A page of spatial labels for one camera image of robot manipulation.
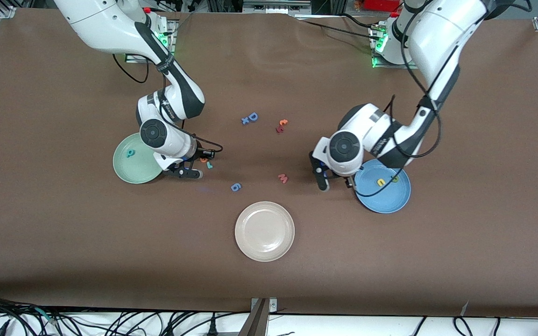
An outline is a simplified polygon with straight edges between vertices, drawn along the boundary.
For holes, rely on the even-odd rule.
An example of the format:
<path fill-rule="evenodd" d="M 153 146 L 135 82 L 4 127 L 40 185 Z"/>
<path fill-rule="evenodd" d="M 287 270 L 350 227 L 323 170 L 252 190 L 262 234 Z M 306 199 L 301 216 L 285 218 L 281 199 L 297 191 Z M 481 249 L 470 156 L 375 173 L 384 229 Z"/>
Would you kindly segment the metal table bracket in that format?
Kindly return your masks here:
<path fill-rule="evenodd" d="M 270 313 L 277 311 L 277 298 L 252 298 L 251 311 L 238 336 L 267 336 Z"/>

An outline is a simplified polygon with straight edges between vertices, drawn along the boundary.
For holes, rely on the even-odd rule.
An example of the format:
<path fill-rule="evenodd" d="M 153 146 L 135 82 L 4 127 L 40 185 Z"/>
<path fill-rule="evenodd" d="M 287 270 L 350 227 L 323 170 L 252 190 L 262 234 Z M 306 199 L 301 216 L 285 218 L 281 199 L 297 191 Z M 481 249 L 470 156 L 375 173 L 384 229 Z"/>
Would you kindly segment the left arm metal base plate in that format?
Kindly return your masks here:
<path fill-rule="evenodd" d="M 371 41 L 372 66 L 374 68 L 403 69 L 405 63 L 414 67 L 412 57 L 406 47 L 401 49 L 398 41 L 385 21 L 368 28 Z"/>

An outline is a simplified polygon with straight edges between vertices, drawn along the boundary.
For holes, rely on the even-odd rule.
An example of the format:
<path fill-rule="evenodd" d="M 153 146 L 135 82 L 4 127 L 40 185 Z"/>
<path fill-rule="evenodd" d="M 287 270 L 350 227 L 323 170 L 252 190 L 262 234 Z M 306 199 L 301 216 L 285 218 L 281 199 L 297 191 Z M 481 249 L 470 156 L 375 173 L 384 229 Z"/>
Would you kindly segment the grey metal frame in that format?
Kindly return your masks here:
<path fill-rule="evenodd" d="M 244 14 L 312 15 L 311 0 L 242 0 Z"/>

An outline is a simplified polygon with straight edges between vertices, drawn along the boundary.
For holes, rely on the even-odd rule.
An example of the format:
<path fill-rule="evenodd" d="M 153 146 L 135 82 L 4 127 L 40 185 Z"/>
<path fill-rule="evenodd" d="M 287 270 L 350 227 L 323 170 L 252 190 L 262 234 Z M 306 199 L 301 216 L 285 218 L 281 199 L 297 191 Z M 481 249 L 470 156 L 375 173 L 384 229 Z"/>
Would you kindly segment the blue plate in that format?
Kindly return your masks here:
<path fill-rule="evenodd" d="M 399 181 L 393 183 L 391 177 L 398 175 Z M 379 187 L 378 179 L 384 179 L 386 185 Z M 411 196 L 411 183 L 402 168 L 387 168 L 378 160 L 363 163 L 357 174 L 355 194 L 361 204 L 376 213 L 394 213 L 401 210 Z"/>

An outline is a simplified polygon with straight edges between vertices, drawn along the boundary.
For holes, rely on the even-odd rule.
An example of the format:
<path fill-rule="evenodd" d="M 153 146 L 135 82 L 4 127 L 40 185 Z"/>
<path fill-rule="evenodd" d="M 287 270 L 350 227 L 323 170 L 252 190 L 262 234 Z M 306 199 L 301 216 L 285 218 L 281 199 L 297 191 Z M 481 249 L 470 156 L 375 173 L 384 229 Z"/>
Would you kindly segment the red box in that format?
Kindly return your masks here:
<path fill-rule="evenodd" d="M 363 8 L 376 12 L 395 12 L 402 0 L 362 0 Z"/>

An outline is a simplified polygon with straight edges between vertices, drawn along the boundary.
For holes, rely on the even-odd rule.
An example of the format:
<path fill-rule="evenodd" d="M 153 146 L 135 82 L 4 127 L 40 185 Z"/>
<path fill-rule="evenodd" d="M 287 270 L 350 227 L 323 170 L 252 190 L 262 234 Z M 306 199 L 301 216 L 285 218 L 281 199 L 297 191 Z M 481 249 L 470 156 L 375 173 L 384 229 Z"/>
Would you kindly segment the green plate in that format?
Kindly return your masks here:
<path fill-rule="evenodd" d="M 129 149 L 134 149 L 136 153 L 127 158 Z M 139 133 L 126 137 L 117 146 L 113 154 L 113 169 L 122 181 L 131 184 L 147 183 L 162 174 L 154 151 L 142 141 Z"/>

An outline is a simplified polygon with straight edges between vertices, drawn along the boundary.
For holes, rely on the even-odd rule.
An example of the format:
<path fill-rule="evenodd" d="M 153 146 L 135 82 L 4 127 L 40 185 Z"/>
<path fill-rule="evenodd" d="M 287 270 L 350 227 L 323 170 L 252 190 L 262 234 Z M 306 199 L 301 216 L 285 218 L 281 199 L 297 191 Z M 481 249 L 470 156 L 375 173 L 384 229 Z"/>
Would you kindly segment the beige plate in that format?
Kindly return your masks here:
<path fill-rule="evenodd" d="M 274 202 L 256 202 L 243 209 L 236 219 L 234 236 L 239 250 L 257 262 L 283 257 L 295 240 L 291 214 Z"/>

